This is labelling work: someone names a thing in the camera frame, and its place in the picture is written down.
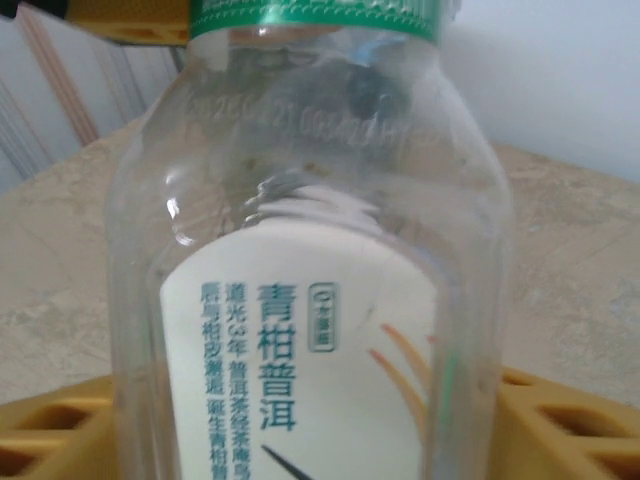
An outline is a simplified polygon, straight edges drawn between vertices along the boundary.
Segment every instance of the yellow tray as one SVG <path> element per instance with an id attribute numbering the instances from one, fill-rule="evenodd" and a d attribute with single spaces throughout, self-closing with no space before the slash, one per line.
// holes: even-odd
<path id="1" fill-rule="evenodd" d="M 117 480 L 110 377 L 0 406 L 0 478 Z M 491 480 L 639 480 L 640 410 L 517 370 L 500 386 Z"/>

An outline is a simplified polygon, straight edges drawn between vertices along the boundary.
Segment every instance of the bottle neck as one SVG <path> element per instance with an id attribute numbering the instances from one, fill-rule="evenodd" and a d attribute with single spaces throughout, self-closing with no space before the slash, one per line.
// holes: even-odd
<path id="1" fill-rule="evenodd" d="M 316 25 L 242 27 L 207 32 L 189 42 L 188 62 L 205 64 L 215 71 L 226 71 L 230 51 L 234 48 L 265 52 L 282 49 L 322 52 L 362 66 L 380 66 L 382 63 L 391 76 L 394 76 L 396 68 L 404 72 L 423 72 L 438 63 L 437 46 L 414 35 L 388 30 Z"/>

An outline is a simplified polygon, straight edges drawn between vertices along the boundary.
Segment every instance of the orange brush stroke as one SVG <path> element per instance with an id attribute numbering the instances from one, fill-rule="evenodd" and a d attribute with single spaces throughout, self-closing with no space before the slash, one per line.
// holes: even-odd
<path id="1" fill-rule="evenodd" d="M 400 371 L 398 371 L 398 369 L 394 367 L 382 354 L 373 349 L 369 350 L 369 354 L 378 363 L 378 365 L 382 367 L 391 381 L 398 388 L 400 395 L 402 395 L 402 398 L 407 404 L 409 412 L 413 417 L 416 429 L 418 430 L 418 436 L 420 437 L 420 442 L 422 442 L 423 445 L 426 445 L 427 406 L 422 402 L 420 396 L 415 392 L 404 375 L 402 375 L 402 373 L 400 373 Z"/>
<path id="2" fill-rule="evenodd" d="M 422 359 L 417 350 L 411 345 L 411 343 L 402 335 L 398 330 L 393 328 L 391 325 L 383 324 L 382 329 L 385 331 L 393 343 L 396 344 L 398 349 L 404 355 L 404 358 L 407 360 L 407 363 L 413 370 L 413 373 L 418 377 L 418 381 L 424 392 L 429 395 L 429 383 L 431 382 L 431 370 L 427 366 L 426 362 Z"/>

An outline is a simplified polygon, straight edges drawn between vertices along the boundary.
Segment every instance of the yellow plastic crate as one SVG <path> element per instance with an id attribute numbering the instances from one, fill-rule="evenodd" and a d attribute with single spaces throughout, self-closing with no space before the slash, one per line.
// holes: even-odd
<path id="1" fill-rule="evenodd" d="M 182 0 L 69 0 L 65 20 L 96 35 L 139 43 L 187 43 L 188 2 Z"/>
<path id="2" fill-rule="evenodd" d="M 0 406 L 0 478 L 117 480 L 110 377 Z M 517 370 L 498 396 L 491 480 L 639 480 L 640 411 Z"/>

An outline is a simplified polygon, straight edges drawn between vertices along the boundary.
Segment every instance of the white wall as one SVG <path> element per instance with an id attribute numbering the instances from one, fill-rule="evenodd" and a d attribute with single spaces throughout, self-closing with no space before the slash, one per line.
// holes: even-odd
<path id="1" fill-rule="evenodd" d="M 0 193 L 141 115 L 178 64 L 20 7 L 0 20 Z"/>
<path id="2" fill-rule="evenodd" d="M 490 138 L 640 181 L 640 0 L 463 0 L 442 57 Z"/>

